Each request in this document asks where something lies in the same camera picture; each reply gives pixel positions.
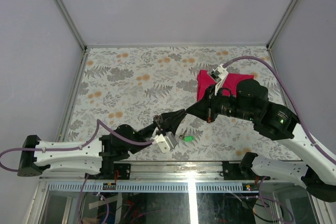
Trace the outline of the green key tag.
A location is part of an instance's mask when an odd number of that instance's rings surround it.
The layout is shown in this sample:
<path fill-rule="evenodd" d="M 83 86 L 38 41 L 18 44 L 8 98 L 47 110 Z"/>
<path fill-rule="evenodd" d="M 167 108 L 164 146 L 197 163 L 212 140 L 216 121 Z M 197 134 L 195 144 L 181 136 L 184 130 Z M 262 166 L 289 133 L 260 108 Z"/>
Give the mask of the green key tag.
<path fill-rule="evenodd" d="M 180 139 L 184 142 L 192 142 L 194 141 L 194 137 L 190 135 L 180 135 Z"/>

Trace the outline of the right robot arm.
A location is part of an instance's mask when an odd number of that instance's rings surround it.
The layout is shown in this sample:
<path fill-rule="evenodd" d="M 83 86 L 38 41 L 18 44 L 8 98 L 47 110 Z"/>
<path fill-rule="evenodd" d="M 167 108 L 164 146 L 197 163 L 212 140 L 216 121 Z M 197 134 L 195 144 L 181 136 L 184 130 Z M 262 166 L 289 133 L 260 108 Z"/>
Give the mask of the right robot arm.
<path fill-rule="evenodd" d="M 249 121 L 261 136 L 279 142 L 301 159 L 298 163 L 286 163 L 247 152 L 239 164 L 243 178 L 278 178 L 301 186 L 320 200 L 335 202 L 335 164 L 326 158 L 328 151 L 308 139 L 298 117 L 289 108 L 270 102 L 268 89 L 256 80 L 239 82 L 236 95 L 229 96 L 215 94 L 211 85 L 203 98 L 186 112 L 208 123 L 219 115 Z"/>

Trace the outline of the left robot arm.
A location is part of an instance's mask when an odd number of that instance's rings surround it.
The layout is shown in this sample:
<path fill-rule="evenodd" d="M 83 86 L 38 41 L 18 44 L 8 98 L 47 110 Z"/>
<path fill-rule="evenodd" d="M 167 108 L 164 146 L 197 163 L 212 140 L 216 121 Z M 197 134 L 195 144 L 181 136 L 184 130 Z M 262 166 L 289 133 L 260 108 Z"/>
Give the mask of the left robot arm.
<path fill-rule="evenodd" d="M 97 179 L 114 175 L 116 161 L 128 159 L 151 145 L 162 153 L 175 148 L 175 133 L 186 116 L 185 110 L 156 115 L 153 122 L 141 130 L 122 124 L 115 130 L 97 121 L 93 136 L 80 142 L 47 142 L 29 135 L 23 144 L 17 175 L 40 176 L 44 171 L 85 173 Z"/>

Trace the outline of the red folded cloth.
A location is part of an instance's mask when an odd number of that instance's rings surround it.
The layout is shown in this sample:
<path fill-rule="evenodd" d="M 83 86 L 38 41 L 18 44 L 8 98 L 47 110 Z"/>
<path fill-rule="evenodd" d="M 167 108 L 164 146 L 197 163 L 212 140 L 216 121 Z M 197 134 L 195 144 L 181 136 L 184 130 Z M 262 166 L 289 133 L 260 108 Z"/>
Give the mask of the red folded cloth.
<path fill-rule="evenodd" d="M 236 96 L 236 87 L 240 81 L 254 79 L 254 76 L 251 74 L 238 74 L 238 73 L 229 73 L 226 78 L 223 88 L 226 88 L 231 91 L 231 94 Z M 203 98 L 205 90 L 212 84 L 215 84 L 215 81 L 210 77 L 206 70 L 201 70 L 197 75 L 197 101 Z"/>

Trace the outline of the aluminium front rail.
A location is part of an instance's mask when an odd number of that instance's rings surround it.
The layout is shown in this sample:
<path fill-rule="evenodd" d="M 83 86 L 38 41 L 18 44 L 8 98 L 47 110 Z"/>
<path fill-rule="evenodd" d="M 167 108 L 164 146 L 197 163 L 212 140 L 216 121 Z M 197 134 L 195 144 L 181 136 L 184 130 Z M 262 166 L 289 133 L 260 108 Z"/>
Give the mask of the aluminium front rail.
<path fill-rule="evenodd" d="M 44 190 L 137 193 L 256 193 L 261 176 L 244 180 L 224 180 L 222 162 L 119 162 L 130 163 L 129 180 L 93 179 L 84 175 L 54 173 L 39 179 Z"/>

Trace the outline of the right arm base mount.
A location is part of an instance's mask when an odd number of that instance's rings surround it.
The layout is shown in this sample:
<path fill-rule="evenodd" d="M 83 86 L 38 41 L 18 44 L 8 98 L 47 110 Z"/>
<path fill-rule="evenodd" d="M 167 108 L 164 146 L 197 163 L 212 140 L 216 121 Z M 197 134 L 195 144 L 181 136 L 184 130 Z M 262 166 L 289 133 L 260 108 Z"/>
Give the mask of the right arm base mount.
<path fill-rule="evenodd" d="M 244 180 L 246 177 L 239 168 L 240 162 L 222 161 L 222 171 L 220 176 L 224 180 Z"/>

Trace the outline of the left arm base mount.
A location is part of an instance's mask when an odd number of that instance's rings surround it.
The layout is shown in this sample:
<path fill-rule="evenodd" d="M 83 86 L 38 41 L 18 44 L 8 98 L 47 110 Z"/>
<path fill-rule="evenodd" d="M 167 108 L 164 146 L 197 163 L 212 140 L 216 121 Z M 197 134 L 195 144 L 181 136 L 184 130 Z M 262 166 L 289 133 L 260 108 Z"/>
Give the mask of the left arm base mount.
<path fill-rule="evenodd" d="M 130 174 L 130 163 L 116 163 L 103 172 L 102 178 L 109 180 L 129 180 Z"/>

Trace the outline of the left aluminium frame post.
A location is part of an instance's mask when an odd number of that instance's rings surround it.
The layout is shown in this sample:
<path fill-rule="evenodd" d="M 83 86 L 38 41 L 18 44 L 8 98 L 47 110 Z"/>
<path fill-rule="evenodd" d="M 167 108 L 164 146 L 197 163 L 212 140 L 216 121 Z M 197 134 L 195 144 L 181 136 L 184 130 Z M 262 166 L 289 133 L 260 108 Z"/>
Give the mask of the left aluminium frame post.
<path fill-rule="evenodd" d="M 79 30 L 77 29 L 71 15 L 69 14 L 63 0 L 53 0 L 61 14 L 61 16 L 63 17 L 66 25 L 68 26 L 71 34 L 73 35 L 76 43 L 78 44 L 79 48 L 82 51 L 85 51 L 87 49 L 87 45 L 84 41 L 84 39 L 82 38 L 82 36 L 80 35 Z"/>

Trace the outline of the aluminium frame post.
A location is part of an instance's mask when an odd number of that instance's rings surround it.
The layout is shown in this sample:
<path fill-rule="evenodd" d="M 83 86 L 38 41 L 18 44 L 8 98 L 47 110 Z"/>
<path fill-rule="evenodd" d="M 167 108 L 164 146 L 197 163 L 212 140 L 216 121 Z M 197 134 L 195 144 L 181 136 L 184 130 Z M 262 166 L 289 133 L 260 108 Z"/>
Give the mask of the aluminium frame post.
<path fill-rule="evenodd" d="M 71 15 L 69 14 L 63 0 L 53 0 L 61 14 L 61 16 L 63 17 L 66 25 L 68 26 L 71 34 L 73 35 L 76 43 L 78 44 L 79 48 L 82 51 L 85 51 L 87 49 L 87 45 L 84 41 L 84 39 L 82 38 L 82 36 L 80 35 L 79 30 L 77 29 Z"/>
<path fill-rule="evenodd" d="M 276 42 L 276 39 L 278 38 L 279 34 L 281 33 L 282 29 L 284 28 L 287 20 L 289 19 L 291 13 L 293 12 L 296 4 L 299 2 L 299 0 L 290 0 L 285 12 L 283 13 L 275 31 L 273 32 L 271 38 L 268 40 L 266 47 L 267 49 L 271 49 L 273 45 Z"/>

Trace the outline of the right aluminium frame post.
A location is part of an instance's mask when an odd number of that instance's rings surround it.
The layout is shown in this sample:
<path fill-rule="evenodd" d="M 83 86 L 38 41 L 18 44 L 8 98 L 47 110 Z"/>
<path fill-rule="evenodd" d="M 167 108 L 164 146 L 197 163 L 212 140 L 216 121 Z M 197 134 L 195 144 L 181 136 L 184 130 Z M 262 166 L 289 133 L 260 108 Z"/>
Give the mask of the right aluminium frame post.
<path fill-rule="evenodd" d="M 284 28 L 287 20 L 289 19 L 291 13 L 293 12 L 296 4 L 299 2 L 299 0 L 290 0 L 285 12 L 283 13 L 275 31 L 273 32 L 271 38 L 268 40 L 266 47 L 267 49 L 271 49 L 273 45 L 276 42 L 276 39 L 278 38 L 279 34 L 281 33 L 282 29 Z"/>

